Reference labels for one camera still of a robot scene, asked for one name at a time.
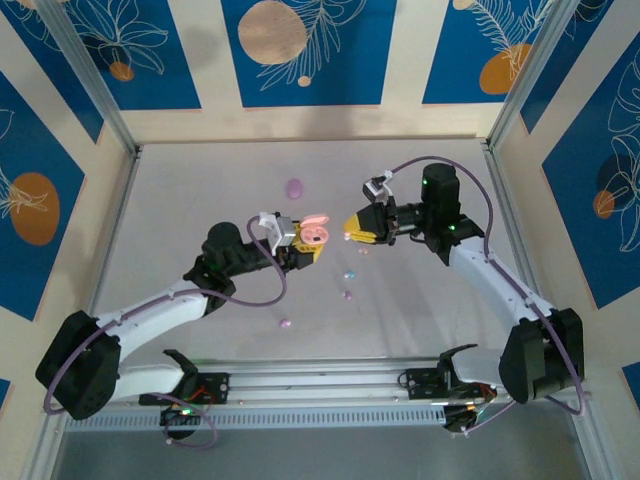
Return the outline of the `blue floral wall poster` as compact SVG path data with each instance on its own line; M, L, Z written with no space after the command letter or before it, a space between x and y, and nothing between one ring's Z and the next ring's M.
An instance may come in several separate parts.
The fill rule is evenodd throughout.
M0 307L36 318L84 178L0 72Z
M63 9L120 109L201 107L168 0L65 0Z
M104 119L35 9L33 1L0 0L0 11L96 144Z
M533 131L615 1L580 0L520 110L527 132ZM633 41L631 50L623 55L619 74L619 83L614 87L612 98L605 101L610 107L608 129L615 135L640 137L640 37Z
M543 171L596 306L640 287L640 43L596 88Z

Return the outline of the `aluminium side rail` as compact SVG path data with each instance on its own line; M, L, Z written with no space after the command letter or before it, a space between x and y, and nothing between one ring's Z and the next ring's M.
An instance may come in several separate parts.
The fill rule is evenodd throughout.
M106 335L108 325L95 313L95 304L102 288L105 269L110 261L122 217L127 208L138 170L139 157L112 162L91 176L74 210L74 226L69 233L73 266L71 284L77 299L74 301L82 335L74 351L82 354L92 343Z
M494 209L494 223L489 235L490 247L511 274L520 279L526 288L538 294L542 291L541 283L536 278L535 268L525 246L506 177L488 145L482 143L481 146L488 171L487 179L482 180L482 184L489 192ZM489 287L481 287L477 292L488 306L483 322L491 324L486 339L481 344L484 348L503 351L515 324L507 317L507 307L502 300L498 300L496 292L491 292Z

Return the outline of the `blue poster with beige circle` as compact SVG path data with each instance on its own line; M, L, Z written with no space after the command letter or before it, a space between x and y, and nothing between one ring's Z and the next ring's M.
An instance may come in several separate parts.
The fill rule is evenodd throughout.
M221 0L246 108L381 102L397 0Z

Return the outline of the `pink earbud charging case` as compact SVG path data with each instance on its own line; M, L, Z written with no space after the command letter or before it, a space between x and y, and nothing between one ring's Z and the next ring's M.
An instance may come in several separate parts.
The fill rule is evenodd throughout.
M329 240L329 232L325 225L329 216L315 214L304 217L300 221L300 239L306 245L323 245Z

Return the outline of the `black controller board with LED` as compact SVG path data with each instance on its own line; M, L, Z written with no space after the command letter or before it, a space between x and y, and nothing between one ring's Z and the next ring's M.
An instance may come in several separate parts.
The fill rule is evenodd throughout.
M188 438L195 432L194 427L200 424L200 416L191 408L173 405L160 412L160 426L171 442Z
M492 400L486 400L446 405L443 407L443 427L452 435L464 434L481 424L480 417L492 403Z

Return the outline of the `aluminium corner post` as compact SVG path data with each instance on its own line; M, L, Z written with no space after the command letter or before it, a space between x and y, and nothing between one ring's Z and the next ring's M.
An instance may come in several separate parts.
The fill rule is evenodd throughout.
M506 139L512 124L520 116L520 110L557 45L579 0L554 0L541 25L539 33L518 74L513 88L507 95L502 109L486 137L488 150L495 153Z
M33 0L36 10L93 105L124 150L136 158L139 148L120 109L81 37L57 0Z

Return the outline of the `blue poster with fern drawing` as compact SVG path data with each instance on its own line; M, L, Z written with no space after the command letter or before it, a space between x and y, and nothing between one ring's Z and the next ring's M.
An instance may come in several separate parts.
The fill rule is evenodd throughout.
M449 0L423 103L502 102L556 0Z

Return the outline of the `aluminium base frame rail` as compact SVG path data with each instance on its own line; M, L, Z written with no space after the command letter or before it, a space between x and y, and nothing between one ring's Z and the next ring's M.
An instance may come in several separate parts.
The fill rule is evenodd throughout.
M44 360L36 377L53 388L53 399L76 420L85 420L111 402L134 400L142 406L169 405L182 400L171 395L182 382L198 373L228 373L227 403L348 401L353 399L410 400L404 372L407 369L437 368L454 373L465 383L481 383L497 391L503 387L489 373L464 379L453 369L455 354L439 358L343 359L300 361L199 361L192 362L176 350L167 350L156 365L117 365L114 360L82 353L56 380L60 361ZM424 399L435 404L459 404L479 399Z

